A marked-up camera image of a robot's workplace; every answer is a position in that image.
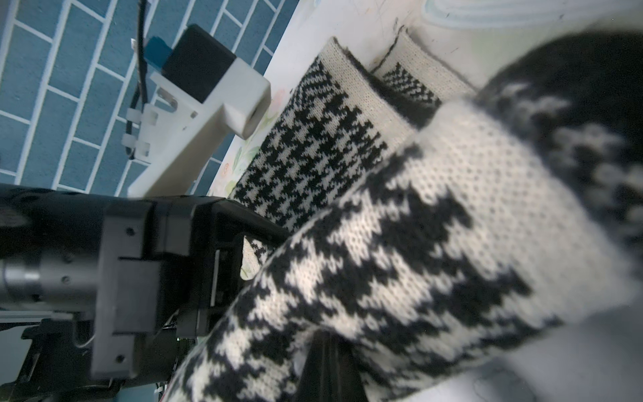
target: white grout line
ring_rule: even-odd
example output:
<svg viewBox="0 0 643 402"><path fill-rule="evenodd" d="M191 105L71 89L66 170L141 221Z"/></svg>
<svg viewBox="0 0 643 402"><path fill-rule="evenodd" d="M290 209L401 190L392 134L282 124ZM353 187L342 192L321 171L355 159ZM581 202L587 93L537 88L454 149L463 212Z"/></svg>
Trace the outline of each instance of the white grout line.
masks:
<svg viewBox="0 0 643 402"><path fill-rule="evenodd" d="M257 3L259 0L253 0L252 5L250 6L250 10L248 10L248 14L246 15L246 19L243 22L243 26L241 27L241 30L239 31L239 34L237 35L237 40L235 41L234 46L232 46L232 53L235 53L237 51L237 48L239 47L239 42L241 42L241 38L243 37L243 34L246 32L246 28L248 27L248 23L250 22L250 17L255 13L255 8L257 7Z"/></svg>
<svg viewBox="0 0 643 402"><path fill-rule="evenodd" d="M221 5L221 8L219 9L219 13L217 14L217 17L214 19L214 23L212 24L212 28L210 28L210 36L214 36L214 33L216 32L217 28L219 27L219 23L221 22L221 17L223 16L223 13L226 11L226 6L228 5L228 0L223 0L223 4Z"/></svg>
<svg viewBox="0 0 643 402"><path fill-rule="evenodd" d="M273 27L275 26L275 21L277 21L277 17L279 16L279 13L281 12L282 7L284 6L285 0L281 0L279 2L279 5L277 6L276 10L273 9L275 14L273 15L272 21L270 21L270 25L268 25L268 30L266 31L266 34L264 35L264 38L261 40L261 45L259 46L259 49L257 49L257 52L255 56L252 59L252 64L250 64L250 67L254 68L255 64L257 63L257 60L259 59L259 55L261 54L261 51L266 48L266 41L268 40L268 36L270 35L270 32L273 30Z"/></svg>
<svg viewBox="0 0 643 402"><path fill-rule="evenodd" d="M117 121L117 122L121 122L121 123L125 123L125 124L127 124L127 119L126 119L126 118L122 118L121 116L116 116L116 117L115 117L115 119L116 119L116 121ZM132 127L136 128L136 129L140 128L140 127L139 127L139 125L138 125L138 124L136 124L136 123L132 123Z"/></svg>
<svg viewBox="0 0 643 402"><path fill-rule="evenodd" d="M27 31L27 32L29 32L29 33L31 33L31 34L33 34L33 35L38 36L38 38L40 38L40 39L42 39L42 40L44 40L44 41L46 41L46 42L49 42L49 43L52 43L52 42L53 42L53 39L52 39L52 38L48 37L47 35L45 35L44 33L40 32L40 31L38 31L38 30L33 29L31 26L28 26L28 25L27 25L27 24L25 24L25 23L21 23L20 21L15 20L14 24L15 24L16 26L18 26L18 27L22 28L23 30L25 30L25 31Z"/></svg>
<svg viewBox="0 0 643 402"><path fill-rule="evenodd" d="M0 110L0 116L9 117L10 119L15 120L16 122L31 124L29 120L22 118L20 116L16 116L15 114L7 113L4 110Z"/></svg>
<svg viewBox="0 0 643 402"><path fill-rule="evenodd" d="M239 28L243 26L243 23L239 21L234 15L232 15L229 11L227 11L225 8L223 9L223 14L225 14L228 18L232 20L233 23L237 24Z"/></svg>
<svg viewBox="0 0 643 402"><path fill-rule="evenodd" d="M157 1L151 1L150 2L150 8L149 11L147 12L147 16L145 17L145 27L143 29L143 33L147 34L147 31L150 29L150 25L152 24L152 18L154 17L154 13L156 13L156 7L158 5ZM96 156L96 160L94 161L94 167L91 169L91 173L89 175L89 179L87 181L87 191L91 191L91 187L94 185L94 180L96 179L96 173L98 173L98 167L100 166L100 162L103 160L103 155L105 154L105 149L107 148L107 143L109 142L109 138L112 135L112 130L114 129L114 123L116 121L116 118L118 117L118 111L120 110L121 104L123 103L123 98L125 98L125 92L127 92L127 86L129 85L130 80L132 79L132 75L134 74L134 70L136 68L136 54L132 56L132 59L129 62L129 67L127 68L127 72L125 74L125 80L123 81L123 85L121 86L121 90L118 93L118 98L116 99L116 104L114 105L114 109L112 110L112 115L109 118L109 124L107 124L107 129L105 130L105 134L103 134L103 141L100 143L100 149L98 150L98 155ZM127 165L125 166L125 171L123 172L125 175L127 175L127 171L129 170L129 165L131 164L131 161L128 161ZM117 188L118 191L116 191L115 196L118 197L118 194L120 193L120 188Z"/></svg>
<svg viewBox="0 0 643 402"><path fill-rule="evenodd" d="M82 138L74 137L71 140L82 145L87 145L88 147L100 149L100 145L94 144L93 142L89 142L87 140L83 140Z"/></svg>
<svg viewBox="0 0 643 402"><path fill-rule="evenodd" d="M116 186L116 192L114 193L114 197L120 196L120 193L123 190L123 185L125 184L125 178L127 178L127 173L129 172L130 166L132 166L131 159L127 160L127 163L125 164L125 168L123 169L123 174L121 175L121 178L118 181L118 186Z"/></svg>
<svg viewBox="0 0 643 402"><path fill-rule="evenodd" d="M176 44L179 42L183 31L185 31L185 28L187 27L188 20L190 19L190 15L192 14L192 9L194 8L194 3L196 3L196 0L190 0L188 6L185 8L185 13L183 14L181 25L179 25L179 31L174 38L174 43L172 44L172 49L174 49L174 46L176 46Z"/></svg>
<svg viewBox="0 0 643 402"><path fill-rule="evenodd" d="M194 192L197 190L197 187L199 186L199 183L201 182L201 178L203 177L203 173L205 173L205 168L208 167L208 163L210 161L207 161L205 165L203 165L203 169L201 169L201 172L199 173L199 177L197 180L194 182L194 186L192 186L192 190L190 191L190 195L194 195Z"/></svg>
<svg viewBox="0 0 643 402"><path fill-rule="evenodd" d="M272 3L270 3L270 0L264 0L264 3L265 3L268 7L270 7L270 9L271 9L274 13L279 14L279 11L277 11L277 8L275 8L275 6L273 6L273 4L272 4Z"/></svg>
<svg viewBox="0 0 643 402"><path fill-rule="evenodd" d="M138 165L143 165L145 167L148 167L150 165L146 161L141 161L141 160L138 160L138 159L132 159L132 162L137 163Z"/></svg>
<svg viewBox="0 0 643 402"><path fill-rule="evenodd" d="M173 49L174 49L174 46L176 46L176 44L179 42L179 39L183 34L183 30L185 29L185 24L188 22L190 18L190 14L192 13L192 9L194 8L194 3L195 3L195 0L190 0L190 2L188 3L188 6L185 8L185 13L183 13L183 18L181 19L181 25L179 26L179 30L176 32L176 35L174 36L174 42L172 43ZM160 98L157 92L154 92L154 94L152 95L152 98L150 99L150 105L156 106L156 100L160 100L164 104L171 106L165 99Z"/></svg>
<svg viewBox="0 0 643 402"><path fill-rule="evenodd" d="M100 16L100 15L98 15L94 10L92 10L91 8L89 8L89 7L87 7L86 5L82 4L82 3L81 3L80 1L78 1L78 0L72 0L72 1L71 1L71 4L75 5L75 6L76 6L76 7L78 7L79 9L81 9L81 10L85 11L87 14L89 14L89 15L91 15L92 17L94 17L95 19L99 20L101 23L104 23L104 22L105 22L105 21L107 21L108 19L110 19L110 20L111 20L111 18L107 16L107 15L109 15L109 9L108 9L108 11L107 11L107 15L105 15L105 17L101 17L101 16Z"/></svg>
<svg viewBox="0 0 643 402"><path fill-rule="evenodd" d="M29 156L29 151L32 149L33 135L36 132L36 127L38 126L38 119L40 118L40 113L42 111L42 104L44 103L44 97L47 93L47 86L49 85L49 78L51 77L51 72L53 71L53 63L56 61L56 55L58 55L58 48L60 47L60 39L62 38L62 33L65 30L65 24L67 23L67 17L69 16L69 9L71 8L71 0L65 0L60 9L60 15L58 17L58 23L56 25L56 32L53 35L53 42L51 43L51 48L49 49L49 54L47 55L47 61L44 65L44 71L42 72L42 78L40 87L38 88L38 94L36 95L35 106L33 108L33 113L31 117L31 124L27 130L27 135L24 139L23 150L20 153L20 160L18 162L18 169L15 173L15 184L19 185L23 179L24 167L27 164L27 157Z"/></svg>
<svg viewBox="0 0 643 402"><path fill-rule="evenodd" d="M99 69L100 71L103 71L104 73L107 73L107 74L111 75L114 78L117 78L117 79L119 79L121 81L125 81L125 77L123 77L119 73L116 73L116 72L110 70L109 68L103 66L102 64L96 63L96 68Z"/></svg>
<svg viewBox="0 0 643 402"><path fill-rule="evenodd" d="M14 32L14 22L15 16L18 14L18 5L18 0L11 0L6 14L5 29L2 33L2 42L0 42L0 83L2 82L2 75L5 72L6 56L9 53L11 35Z"/></svg>
<svg viewBox="0 0 643 402"><path fill-rule="evenodd" d="M270 57L275 55L275 53L272 50L268 49L268 47L266 45L263 45L262 48L263 48L263 50L266 51L266 53L268 53L270 55Z"/></svg>
<svg viewBox="0 0 643 402"><path fill-rule="evenodd" d="M83 193L83 194L87 194L87 190L80 190L79 188L65 186L64 184L59 184L56 189L58 189L58 188L61 188L62 190L75 191L75 192L80 192L80 193Z"/></svg>
<svg viewBox="0 0 643 402"><path fill-rule="evenodd" d="M103 27L100 30L98 42L96 44L96 47L94 48L94 54L91 57L89 71L87 72L85 81L82 84L82 91L80 92L80 98L78 99L78 104L76 105L76 111L74 112L74 117L71 119L71 127L69 128L69 132L67 133L67 139L65 141L65 145L62 148L60 160L58 160L58 168L56 169L56 174L53 178L53 183L51 184L52 188L56 188L60 183L60 177L62 176L62 171L65 168L65 162L67 162L67 157L69 156L71 140L76 134L76 129L78 128L78 123L80 121L80 115L82 114L83 108L85 107L85 102L87 101L87 94L89 93L91 81L92 79L94 79L94 73L96 72L96 65L98 64L100 52L103 50L103 46L105 45L105 38L107 38L107 32L109 31L109 26L112 22L114 10L116 9L116 2L117 0L110 0L109 6L107 7L107 13L105 14Z"/></svg>
<svg viewBox="0 0 643 402"><path fill-rule="evenodd" d="M58 88L56 88L56 87L52 87L51 85L47 85L47 90L48 90L48 91L51 91L51 92L53 92L53 93L55 93L56 95L60 95L60 96L62 96L63 98L67 98L67 99L69 99L69 100L73 100L74 102L78 102L78 101L80 100L80 99L78 99L77 97L75 97L75 96L73 96L73 95L71 95L71 94L69 94L69 93L66 93L66 92L64 92L64 91L61 91L61 90L59 90L59 89L58 89Z"/></svg>

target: cable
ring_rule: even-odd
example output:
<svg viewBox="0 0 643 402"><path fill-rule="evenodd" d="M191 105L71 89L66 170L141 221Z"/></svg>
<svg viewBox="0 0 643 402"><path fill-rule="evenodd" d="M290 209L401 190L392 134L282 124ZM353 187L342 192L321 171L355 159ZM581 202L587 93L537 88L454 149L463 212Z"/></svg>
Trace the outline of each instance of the cable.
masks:
<svg viewBox="0 0 643 402"><path fill-rule="evenodd" d="M94 336L96 336L96 333L94 332L94 333L91 335L91 338L90 338L90 339L88 339L88 341L87 341L87 342L85 342L85 343L79 343L79 342L78 342L78 333L77 333L77 329L76 329L76 326L77 326L77 325L78 325L78 322L77 322L76 320L73 320L73 321L71 322L71 343L73 343L73 344L74 344L74 346L75 346L75 347L77 347L77 348L79 348L79 349L85 349L86 347L88 347L89 345L91 345L91 343L94 341Z"/></svg>
<svg viewBox="0 0 643 402"><path fill-rule="evenodd" d="M147 7L147 0L139 0L138 2L138 27L136 35L136 49L138 54L138 85L141 91L141 110L147 103L147 83L145 76L147 75L147 62L143 58L143 31L145 29L145 9Z"/></svg>
<svg viewBox="0 0 643 402"><path fill-rule="evenodd" d="M134 95L132 96L132 102L129 104L130 109L135 109L136 104L138 103L138 98L140 97L141 91L140 88L137 86L136 90L134 90ZM129 120L125 124L125 133L126 134L132 134L132 122ZM130 147L125 147L125 152L127 153L127 156L130 159L134 159L134 149Z"/></svg>
<svg viewBox="0 0 643 402"><path fill-rule="evenodd" d="M132 102L129 105L130 109L135 109L138 104L138 99L141 98L141 112L147 103L147 62L145 62L145 48L143 47L143 40L145 36L145 9L147 8L147 0L139 0L138 2L138 23L136 25L136 59L138 62L138 85L132 95ZM132 122L127 121L125 124L125 133L132 134ZM134 159L134 149L125 147L125 153L130 160Z"/></svg>

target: knitted sock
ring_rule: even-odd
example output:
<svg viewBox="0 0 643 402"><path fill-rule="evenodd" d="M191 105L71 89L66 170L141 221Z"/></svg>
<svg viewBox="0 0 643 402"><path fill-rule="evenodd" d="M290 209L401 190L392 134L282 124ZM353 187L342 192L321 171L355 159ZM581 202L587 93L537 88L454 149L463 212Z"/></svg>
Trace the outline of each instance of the knitted sock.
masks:
<svg viewBox="0 0 643 402"><path fill-rule="evenodd" d="M474 95L472 86L420 48L404 27L373 75L394 91L426 105L439 106L441 102Z"/></svg>
<svg viewBox="0 0 643 402"><path fill-rule="evenodd" d="M588 33L531 52L490 81L476 102L643 257L642 88L641 35Z"/></svg>
<svg viewBox="0 0 643 402"><path fill-rule="evenodd" d="M567 81L559 86L567 89L560 93L568 96L553 100L542 92L525 98L540 110L528 121L540 122L534 116L543 113L556 117L564 108L582 111L576 99L635 111L640 98L634 89L614 82L612 88L623 92L604 92L609 84L586 86L586 77L640 83L641 36L596 35L611 38L590 41L600 51L583 48L583 35L559 42L579 49L578 57L592 66L588 71L579 74L573 62L567 64L577 57L574 51L545 46L499 75L508 81L493 80L477 98L482 108L468 101L443 105L419 135L389 152L274 252L186 359L168 400L287 401L298 383L293 356L319 329L352 342L369 400L394 399L482 364L548 328L630 302L638 283L629 274L639 261L620 245L631 244L613 234L618 232L609 220L592 218L591 204L575 188L574 180L582 179L568 178L575 170L559 170L550 161L551 152L543 152L548 148L534 141L546 137L538 126L513 128L525 120L514 121L514 114L503 111L506 102L491 98L498 93L494 87L515 88L509 85L514 77L533 88L553 79L543 75L563 75ZM633 52L633 60L624 49ZM557 68L532 67L531 58L543 50L560 59ZM606 58L613 62L601 62L602 52L611 53ZM628 60L633 69L610 70ZM531 74L517 73L523 69ZM598 101L601 96L610 101ZM602 120L609 142L614 135L618 144L627 144L617 148L628 150L621 154L628 158L625 166L640 163L643 154L624 132L640 133L640 118L615 113L612 122ZM607 109L578 116L561 128L586 127L608 115ZM595 146L604 138L592 131L566 138L560 147L581 142L604 150ZM575 147L573 159L582 160L583 147ZM641 196L640 182L621 183Z"/></svg>
<svg viewBox="0 0 643 402"><path fill-rule="evenodd" d="M416 102L403 88L394 89L331 39L230 198L288 230L299 229L426 125L439 105L435 97L434 103ZM258 241L246 242L244 250L248 276L272 252Z"/></svg>

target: tile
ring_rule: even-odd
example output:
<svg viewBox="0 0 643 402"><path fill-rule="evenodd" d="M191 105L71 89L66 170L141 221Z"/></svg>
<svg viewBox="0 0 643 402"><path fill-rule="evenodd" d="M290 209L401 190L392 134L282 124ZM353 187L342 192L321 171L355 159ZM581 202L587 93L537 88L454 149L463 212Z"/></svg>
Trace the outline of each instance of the tile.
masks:
<svg viewBox="0 0 643 402"><path fill-rule="evenodd" d="M121 144L124 132L125 123L115 122L107 141L103 158L98 166L94 183L90 188L90 193L113 196L116 192L118 181L128 160L125 154L125 147ZM132 134L138 136L138 130L132 128Z"/></svg>
<svg viewBox="0 0 643 402"><path fill-rule="evenodd" d="M190 188L188 188L188 190L185 192L186 196L189 196L190 194L192 194L192 189L194 188L194 186L196 186L196 184L197 184L196 181L192 182L192 185L190 186Z"/></svg>
<svg viewBox="0 0 643 402"><path fill-rule="evenodd" d="M2 184L13 184L15 177L10 174L0 173L0 183Z"/></svg>
<svg viewBox="0 0 643 402"><path fill-rule="evenodd" d="M273 19L275 13L268 7L268 5L260 0L255 7L255 11L250 17L248 26L239 41L237 47L237 56L244 62L251 64L255 58L255 54L264 40L264 35L268 31L268 26Z"/></svg>
<svg viewBox="0 0 643 402"><path fill-rule="evenodd" d="M268 52L262 50L261 53L259 53L257 62L255 63L255 70L257 70L261 74L264 74L266 72L266 68L268 68L268 64L270 64L270 60L272 59L273 57L269 55Z"/></svg>
<svg viewBox="0 0 643 402"><path fill-rule="evenodd" d="M76 102L47 92L21 185L51 187L75 109Z"/></svg>
<svg viewBox="0 0 643 402"><path fill-rule="evenodd" d="M251 6L252 0L232 0L228 2L228 5L226 5L226 10L243 23Z"/></svg>
<svg viewBox="0 0 643 402"><path fill-rule="evenodd" d="M134 52L130 40L136 37L138 1L121 0L116 4L112 23L98 63L125 76Z"/></svg>
<svg viewBox="0 0 643 402"><path fill-rule="evenodd" d="M51 86L80 96L101 27L94 17L71 7L51 72Z"/></svg>
<svg viewBox="0 0 643 402"><path fill-rule="evenodd" d="M61 6L62 0L22 0L16 19L48 37L53 37Z"/></svg>
<svg viewBox="0 0 643 402"><path fill-rule="evenodd" d="M219 26L217 27L217 30L214 31L214 39L221 42L223 46L232 50L232 46L234 46L240 31L241 28L239 28L239 25L235 24L230 17L222 15L221 21L219 21Z"/></svg>
<svg viewBox="0 0 643 402"><path fill-rule="evenodd" d="M18 169L28 129L29 126L24 123L0 116L0 169L12 172Z"/></svg>
<svg viewBox="0 0 643 402"><path fill-rule="evenodd" d="M65 167L62 169L60 184L84 190L97 155L98 149L72 142Z"/></svg>
<svg viewBox="0 0 643 402"><path fill-rule="evenodd" d="M156 84L154 83L154 81L150 79L150 74L147 75L147 78L145 79L145 81L147 83L147 100L150 101L152 100L152 96L156 91ZM125 118L125 115L127 114L127 110L129 106L132 104L132 96L134 96L134 91L136 90L137 85L138 85L138 70L135 69L134 74L132 74L132 78L130 78L129 80L129 84L127 85L127 90L125 91L125 95L123 96L123 102L121 103L121 106L118 110L118 116ZM140 98L136 108L139 110L141 109Z"/></svg>
<svg viewBox="0 0 643 402"><path fill-rule="evenodd" d="M196 0L187 25L196 24L210 32L222 4L223 0Z"/></svg>
<svg viewBox="0 0 643 402"><path fill-rule="evenodd" d="M127 171L127 176L125 177L125 181L123 182L123 188L121 189L120 194L118 194L119 197L127 197L127 189L130 187L130 185L138 178L138 176L145 171L146 166L141 165L140 163L132 162L132 164L129 167L129 170Z"/></svg>
<svg viewBox="0 0 643 402"><path fill-rule="evenodd" d="M235 135L236 134L234 132L231 132L228 135L226 135L226 137L223 139L223 142L221 143L219 148L217 148L217 150L214 151L214 153L212 154L212 157L222 161L223 157L225 157L226 152L228 151L228 148L230 148L230 143L234 139Z"/></svg>
<svg viewBox="0 0 643 402"><path fill-rule="evenodd" d="M151 402L156 400L155 384L142 385L140 387L123 388L114 398L114 402Z"/></svg>
<svg viewBox="0 0 643 402"><path fill-rule="evenodd" d="M159 1L147 37L158 36L172 46L187 8L188 0Z"/></svg>
<svg viewBox="0 0 643 402"><path fill-rule="evenodd" d="M208 162L208 166L205 168L205 171L203 172L203 176L201 176L201 180L197 185L197 189L194 191L195 196L208 195L208 190L210 189L212 180L214 180L214 176L217 175L217 172L219 171L220 166L221 164L217 162L214 162L214 161Z"/></svg>
<svg viewBox="0 0 643 402"><path fill-rule="evenodd" d="M103 142L122 85L121 80L96 70L78 121L76 137L99 145Z"/></svg>
<svg viewBox="0 0 643 402"><path fill-rule="evenodd" d="M290 17L293 16L294 9L297 7L299 0L285 0L279 16L275 20L273 29L266 39L266 47L273 52L277 49L281 37L284 35L285 27L290 22Z"/></svg>
<svg viewBox="0 0 643 402"><path fill-rule="evenodd" d="M32 117L50 46L22 28L14 28L0 82L0 109L26 119Z"/></svg>
<svg viewBox="0 0 643 402"><path fill-rule="evenodd" d="M101 17L105 17L107 7L109 7L109 0L80 0L80 2Z"/></svg>

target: white plastic clip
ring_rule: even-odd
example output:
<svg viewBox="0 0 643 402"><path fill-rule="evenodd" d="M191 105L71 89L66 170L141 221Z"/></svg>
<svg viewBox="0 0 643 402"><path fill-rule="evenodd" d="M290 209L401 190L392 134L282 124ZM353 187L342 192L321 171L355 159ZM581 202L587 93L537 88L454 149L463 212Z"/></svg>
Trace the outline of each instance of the white plastic clip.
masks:
<svg viewBox="0 0 643 402"><path fill-rule="evenodd" d="M124 132L121 144L123 144L127 148L136 148L136 137L132 134L127 134L126 132Z"/></svg>
<svg viewBox="0 0 643 402"><path fill-rule="evenodd" d="M125 118L135 124L141 123L141 111L138 109L128 108Z"/></svg>

